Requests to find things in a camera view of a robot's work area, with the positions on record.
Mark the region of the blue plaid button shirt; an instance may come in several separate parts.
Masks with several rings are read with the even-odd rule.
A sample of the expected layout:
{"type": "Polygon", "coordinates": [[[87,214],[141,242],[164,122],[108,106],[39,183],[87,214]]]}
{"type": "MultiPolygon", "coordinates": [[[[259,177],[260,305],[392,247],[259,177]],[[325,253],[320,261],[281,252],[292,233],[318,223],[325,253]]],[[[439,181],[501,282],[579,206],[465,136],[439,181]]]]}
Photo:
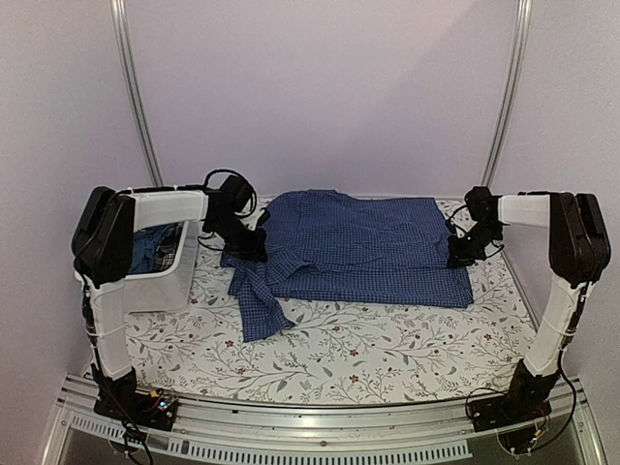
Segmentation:
{"type": "Polygon", "coordinates": [[[450,268],[445,216],[432,198],[363,200],[332,190],[291,191],[265,208],[264,263],[225,254],[243,339],[294,326],[282,300],[466,308],[466,268],[450,268]]]}

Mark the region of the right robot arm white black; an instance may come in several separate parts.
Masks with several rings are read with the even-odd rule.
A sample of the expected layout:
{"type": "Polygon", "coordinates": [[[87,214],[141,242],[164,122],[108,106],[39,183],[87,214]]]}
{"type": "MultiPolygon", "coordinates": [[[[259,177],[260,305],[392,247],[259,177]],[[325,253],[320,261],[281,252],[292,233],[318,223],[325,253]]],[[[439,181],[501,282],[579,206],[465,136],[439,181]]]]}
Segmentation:
{"type": "Polygon", "coordinates": [[[485,249],[508,226],[545,228],[551,289],[534,342],[516,365],[507,393],[492,400],[499,417],[521,422],[537,413],[561,376],[562,355],[572,342],[585,302],[611,259],[605,221],[593,194],[529,192],[496,196],[483,186],[465,197],[473,227],[447,220],[450,268],[487,258],[485,249]]]}

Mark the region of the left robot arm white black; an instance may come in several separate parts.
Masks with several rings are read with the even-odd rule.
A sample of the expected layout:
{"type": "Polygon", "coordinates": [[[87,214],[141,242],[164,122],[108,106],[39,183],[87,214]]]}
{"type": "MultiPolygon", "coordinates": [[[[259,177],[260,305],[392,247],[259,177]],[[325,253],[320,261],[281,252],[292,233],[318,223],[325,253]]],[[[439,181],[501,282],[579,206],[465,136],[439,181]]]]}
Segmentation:
{"type": "Polygon", "coordinates": [[[100,186],[92,191],[72,241],[74,270],[82,282],[93,377],[102,401],[122,419],[137,419],[144,410],[127,350],[126,315],[176,311],[188,304],[200,232],[218,235],[228,252],[265,261],[266,234],[257,224],[256,207],[254,188],[235,174],[218,188],[115,191],[100,186]],[[131,273],[135,233],[161,226],[180,228],[171,265],[163,271],[131,273]]]}

